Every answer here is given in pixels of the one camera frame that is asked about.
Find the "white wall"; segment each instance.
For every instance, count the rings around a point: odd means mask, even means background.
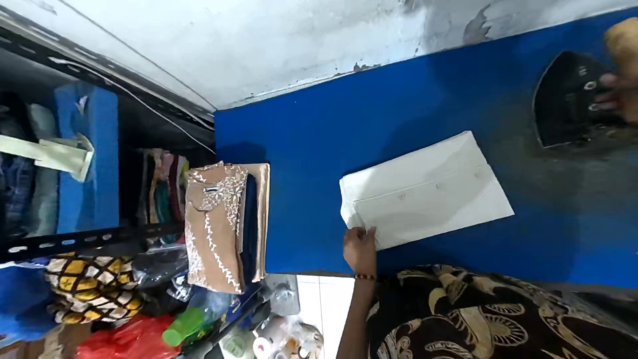
[[[630,0],[0,4],[208,109],[236,107],[359,68],[480,42],[487,27],[487,38],[501,38],[636,5]]]

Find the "green plastic bottle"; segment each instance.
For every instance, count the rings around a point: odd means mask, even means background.
[[[206,324],[219,319],[230,306],[230,294],[208,291],[201,287],[193,287],[193,290],[196,292],[188,303],[188,308],[162,333],[161,337],[168,346],[182,344],[184,339],[199,332]]]

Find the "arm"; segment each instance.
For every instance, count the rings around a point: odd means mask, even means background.
[[[363,228],[353,228],[347,230],[344,235],[343,257],[356,274],[376,276],[375,230],[373,227],[366,234]],[[367,358],[366,318],[374,293],[373,280],[355,280],[337,359]]]

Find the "hand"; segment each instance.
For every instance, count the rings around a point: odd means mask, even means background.
[[[611,90],[595,97],[597,109],[616,110],[627,123],[638,125],[638,85],[611,73],[601,76],[600,83]]]
[[[343,235],[343,257],[356,274],[376,276],[376,227],[346,230]]]

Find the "white cloth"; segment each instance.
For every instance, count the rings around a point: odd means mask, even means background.
[[[386,249],[514,214],[470,131],[344,176],[348,228],[377,227]]]

